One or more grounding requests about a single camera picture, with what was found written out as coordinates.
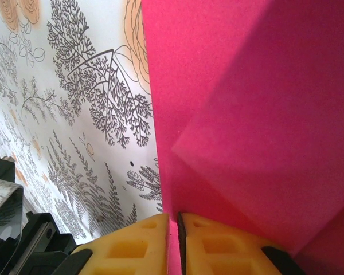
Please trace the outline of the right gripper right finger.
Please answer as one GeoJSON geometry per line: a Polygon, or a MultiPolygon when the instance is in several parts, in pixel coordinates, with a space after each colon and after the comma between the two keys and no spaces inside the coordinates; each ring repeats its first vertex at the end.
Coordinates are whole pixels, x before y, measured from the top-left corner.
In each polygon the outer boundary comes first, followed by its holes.
{"type": "Polygon", "coordinates": [[[182,274],[303,274],[274,242],[191,213],[177,215],[182,274]]]}

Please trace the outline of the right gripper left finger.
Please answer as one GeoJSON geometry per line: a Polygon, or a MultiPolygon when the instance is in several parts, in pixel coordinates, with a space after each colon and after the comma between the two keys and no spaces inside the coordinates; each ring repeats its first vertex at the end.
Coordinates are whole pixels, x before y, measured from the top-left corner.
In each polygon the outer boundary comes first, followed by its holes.
{"type": "Polygon", "coordinates": [[[157,214],[77,247],[54,274],[167,274],[169,215],[157,214]]]}

